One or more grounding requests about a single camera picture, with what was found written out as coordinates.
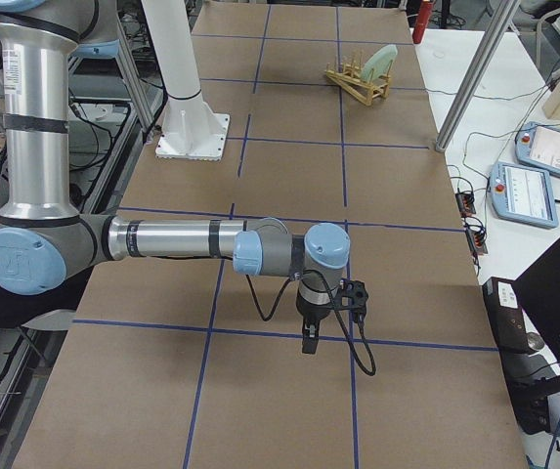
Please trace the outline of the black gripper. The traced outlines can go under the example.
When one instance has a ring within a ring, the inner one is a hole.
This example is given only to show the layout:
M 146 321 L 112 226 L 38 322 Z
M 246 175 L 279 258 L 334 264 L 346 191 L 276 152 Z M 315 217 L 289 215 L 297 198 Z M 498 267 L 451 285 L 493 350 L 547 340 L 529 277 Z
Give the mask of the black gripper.
M 337 288 L 317 270 L 306 270 L 299 281 L 296 307 L 302 316 L 302 353 L 314 355 L 319 344 L 319 324 L 332 310 Z

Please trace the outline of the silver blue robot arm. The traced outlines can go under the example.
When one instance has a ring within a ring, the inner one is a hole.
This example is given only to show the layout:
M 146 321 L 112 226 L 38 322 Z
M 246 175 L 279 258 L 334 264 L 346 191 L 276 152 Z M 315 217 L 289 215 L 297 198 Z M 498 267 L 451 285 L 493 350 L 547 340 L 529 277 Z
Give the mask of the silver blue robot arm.
M 350 239 L 322 223 L 292 234 L 254 221 L 127 221 L 84 215 L 71 203 L 68 58 L 116 56 L 112 1 L 0 1 L 9 198 L 0 209 L 0 286 L 37 295 L 107 261 L 127 257 L 229 260 L 237 273 L 298 282 L 302 350 L 316 351 L 320 323 L 348 296 Z

